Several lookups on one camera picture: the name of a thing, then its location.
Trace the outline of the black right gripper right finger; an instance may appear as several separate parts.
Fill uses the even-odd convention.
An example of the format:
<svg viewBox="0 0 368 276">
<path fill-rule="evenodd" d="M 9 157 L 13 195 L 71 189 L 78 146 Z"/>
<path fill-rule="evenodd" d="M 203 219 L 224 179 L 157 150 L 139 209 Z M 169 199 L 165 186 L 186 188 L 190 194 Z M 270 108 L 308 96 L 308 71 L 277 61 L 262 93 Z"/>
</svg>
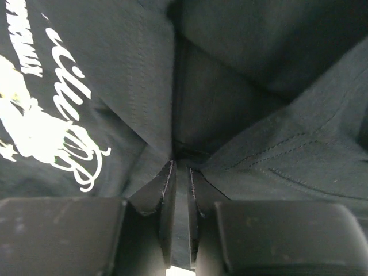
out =
<svg viewBox="0 0 368 276">
<path fill-rule="evenodd" d="M 365 227 L 328 201 L 232 200 L 189 171 L 197 275 L 366 275 Z"/>
</svg>

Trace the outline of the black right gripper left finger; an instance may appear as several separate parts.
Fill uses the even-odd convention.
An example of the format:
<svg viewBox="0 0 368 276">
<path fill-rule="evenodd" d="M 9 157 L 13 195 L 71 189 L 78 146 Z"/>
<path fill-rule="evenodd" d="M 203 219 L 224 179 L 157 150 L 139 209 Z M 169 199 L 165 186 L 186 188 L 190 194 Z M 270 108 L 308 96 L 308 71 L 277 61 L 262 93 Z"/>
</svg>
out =
<svg viewBox="0 0 368 276">
<path fill-rule="evenodd" d="M 171 263 L 174 162 L 129 198 L 1 201 L 2 275 L 165 275 Z"/>
</svg>

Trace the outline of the black t shirt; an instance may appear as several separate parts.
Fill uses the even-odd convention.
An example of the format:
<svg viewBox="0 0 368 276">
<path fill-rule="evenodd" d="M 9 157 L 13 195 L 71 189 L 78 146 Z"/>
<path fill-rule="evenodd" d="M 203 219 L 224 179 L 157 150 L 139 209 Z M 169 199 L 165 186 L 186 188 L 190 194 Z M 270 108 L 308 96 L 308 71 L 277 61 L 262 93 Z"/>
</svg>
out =
<svg viewBox="0 0 368 276">
<path fill-rule="evenodd" d="M 367 2 L 2 1 L 1 198 L 127 198 L 165 165 L 180 268 L 195 172 L 366 229 Z"/>
</svg>

